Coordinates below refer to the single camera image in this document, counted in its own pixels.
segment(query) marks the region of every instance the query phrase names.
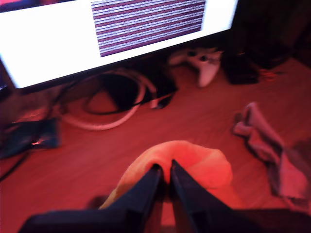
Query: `black cable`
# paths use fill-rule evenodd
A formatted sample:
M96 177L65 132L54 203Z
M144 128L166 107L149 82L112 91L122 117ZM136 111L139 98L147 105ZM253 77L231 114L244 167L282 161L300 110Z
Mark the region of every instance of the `black cable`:
M51 116L53 112L54 105L57 104L57 102L63 97L63 95L72 87L77 85L79 82L81 82L84 78L78 79L72 84L66 85L58 94L58 96L51 102L50 106L47 109L46 115L41 120L41 124L39 124L38 131L34 134L32 137L32 140L30 140L30 143L25 146L22 152L25 152L22 157L4 174L0 177L0 183L4 181L9 175L11 175L20 165L22 165L31 155L31 149L34 146L33 143L38 141L41 137L42 130L44 129L46 120Z
M89 114L93 114L93 115L100 115L100 116L103 116L103 115L111 115L111 114L116 114L116 113L122 113L122 112L126 112L126 111L129 111L131 110L131 108L135 107L136 105L140 105L142 104L145 100L143 99L142 101L138 102L138 103L133 103L132 105L128 106L127 108L123 108L123 109L118 109L118 110L115 110L115 111L110 111L110 112L99 112L99 111L94 111L90 108L89 104L91 103L92 99L95 97L95 95L97 93L100 92L102 88L99 88L97 89L96 91L94 91L87 99L86 101L83 103L82 105L82 109L89 113Z

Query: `white game controller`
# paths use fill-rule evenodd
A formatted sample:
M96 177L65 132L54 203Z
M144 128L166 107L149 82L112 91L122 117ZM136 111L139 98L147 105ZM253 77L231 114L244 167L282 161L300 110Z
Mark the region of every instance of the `white game controller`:
M207 86L215 77L220 67L220 58L223 51L216 51L217 48L205 49L184 49L173 53L168 60L170 66L183 62L190 63L200 70L199 87Z

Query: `monitor screen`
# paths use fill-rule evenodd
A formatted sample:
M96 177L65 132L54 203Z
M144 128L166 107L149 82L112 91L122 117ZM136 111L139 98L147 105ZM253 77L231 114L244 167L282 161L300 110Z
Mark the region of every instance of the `monitor screen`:
M238 0L72 0L0 13L1 60L25 88L227 30Z

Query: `white cable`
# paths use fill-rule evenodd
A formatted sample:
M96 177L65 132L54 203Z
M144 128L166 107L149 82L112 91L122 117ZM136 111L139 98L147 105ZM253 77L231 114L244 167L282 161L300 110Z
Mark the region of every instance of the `white cable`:
M104 74L118 74L118 75L122 75L122 76L125 76L125 77L128 77L134 80L137 83L138 88L139 88L138 95L135 100L135 104L143 100L145 93L146 93L146 87L148 87L148 89L150 90L152 94L151 107L155 108L157 106L156 87L143 75L137 73L136 71L122 69L122 68L111 71L111 72L106 72ZM123 124L124 122L126 122L137 111L139 106L140 104L135 105L131 110L127 112L127 114L124 117L122 117L121 119L115 122L108 123L108 124L89 123L81 119L78 119L74 116L71 116L69 114L62 114L59 111L59 109L57 110L62 120L68 124L71 124L73 126L76 126L78 128L85 129L85 130L103 131L103 130L109 130L109 129L115 128Z

